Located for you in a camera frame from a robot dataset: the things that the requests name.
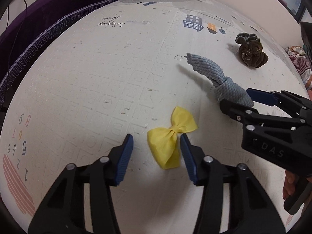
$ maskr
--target purple fabric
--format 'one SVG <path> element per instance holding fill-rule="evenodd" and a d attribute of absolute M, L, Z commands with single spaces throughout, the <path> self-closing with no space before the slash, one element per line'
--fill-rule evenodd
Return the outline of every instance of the purple fabric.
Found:
<path fill-rule="evenodd" d="M 12 66 L 33 40 L 62 17 L 101 1 L 104 0 L 37 0 L 32 3 L 27 9 L 27 16 L 18 33 L 9 65 Z M 13 20 L 5 35 L 3 33 L 0 36 L 0 82 L 7 73 L 10 49 L 25 14 L 26 10 Z"/>

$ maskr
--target fringe trim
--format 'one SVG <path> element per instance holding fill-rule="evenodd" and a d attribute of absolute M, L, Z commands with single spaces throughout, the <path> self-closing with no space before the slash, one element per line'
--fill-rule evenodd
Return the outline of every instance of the fringe trim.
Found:
<path fill-rule="evenodd" d="M 36 52 L 47 43 L 48 40 L 51 40 L 53 37 L 58 35 L 64 27 L 68 24 L 76 23 L 84 16 L 88 15 L 92 11 L 99 9 L 105 5 L 116 2 L 118 0 L 105 0 L 102 2 L 94 3 L 88 5 L 84 8 L 81 8 L 77 11 L 74 11 L 61 19 L 59 19 L 56 23 L 46 29 L 43 33 L 41 33 L 38 37 L 36 37 L 33 42 L 22 52 L 22 54 L 18 57 L 18 59 L 13 63 L 13 65 L 9 69 L 9 77 L 8 73 L 5 74 L 4 78 L 0 83 L 0 108 L 4 102 L 4 96 L 6 94 L 6 79 L 8 77 L 7 86 L 11 86 L 19 73 L 23 70 L 23 68 L 27 65 L 29 60 L 36 54 Z"/>

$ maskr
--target purple blanket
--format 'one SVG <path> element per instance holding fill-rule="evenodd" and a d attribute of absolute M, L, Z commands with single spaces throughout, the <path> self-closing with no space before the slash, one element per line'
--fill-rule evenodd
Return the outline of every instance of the purple blanket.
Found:
<path fill-rule="evenodd" d="M 49 40 L 58 36 L 79 19 L 116 0 L 37 0 L 27 9 L 25 21 L 18 33 L 10 57 L 9 53 L 18 28 L 23 21 L 24 10 L 0 36 L 0 106 L 4 101 L 6 84 L 10 86 L 29 60 L 41 54 Z"/>

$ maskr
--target pink striped fabric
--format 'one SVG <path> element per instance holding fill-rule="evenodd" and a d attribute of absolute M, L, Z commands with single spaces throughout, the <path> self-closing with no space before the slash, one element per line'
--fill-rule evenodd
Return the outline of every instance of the pink striped fabric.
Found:
<path fill-rule="evenodd" d="M 296 67 L 303 83 L 305 84 L 305 88 L 310 90 L 312 88 L 312 71 L 309 60 L 303 56 L 297 57 L 289 55 L 289 58 Z"/>

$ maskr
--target black handle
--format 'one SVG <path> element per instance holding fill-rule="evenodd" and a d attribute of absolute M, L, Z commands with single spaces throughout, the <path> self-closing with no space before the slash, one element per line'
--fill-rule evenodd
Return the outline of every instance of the black handle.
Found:
<path fill-rule="evenodd" d="M 312 183 L 310 183 L 305 177 L 300 177 L 296 183 L 294 195 L 289 196 L 284 201 L 284 209 L 291 215 L 296 214 L 305 199 L 310 195 L 311 191 Z"/>

